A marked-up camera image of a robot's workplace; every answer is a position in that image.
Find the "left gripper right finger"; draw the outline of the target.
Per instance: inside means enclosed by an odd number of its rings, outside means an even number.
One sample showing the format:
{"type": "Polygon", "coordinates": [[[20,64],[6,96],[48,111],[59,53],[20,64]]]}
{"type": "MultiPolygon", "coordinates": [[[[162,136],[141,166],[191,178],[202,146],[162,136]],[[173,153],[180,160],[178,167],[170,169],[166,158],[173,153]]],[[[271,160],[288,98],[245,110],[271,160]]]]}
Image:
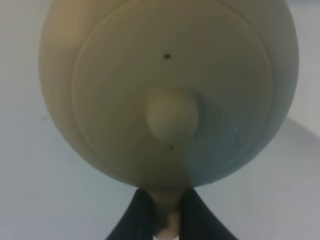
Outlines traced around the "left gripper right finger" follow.
{"type": "Polygon", "coordinates": [[[180,240],[238,239],[210,211],[194,189],[183,194],[180,214],[180,240]]]}

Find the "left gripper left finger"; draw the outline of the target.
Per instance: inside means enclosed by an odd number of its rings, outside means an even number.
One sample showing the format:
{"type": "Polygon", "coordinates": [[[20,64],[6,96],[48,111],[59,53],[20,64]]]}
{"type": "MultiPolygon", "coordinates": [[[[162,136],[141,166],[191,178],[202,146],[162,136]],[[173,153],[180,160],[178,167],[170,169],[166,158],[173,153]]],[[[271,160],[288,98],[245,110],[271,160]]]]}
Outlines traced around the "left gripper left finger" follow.
{"type": "Polygon", "coordinates": [[[106,240],[153,240],[156,216],[154,200],[139,188],[106,240]]]}

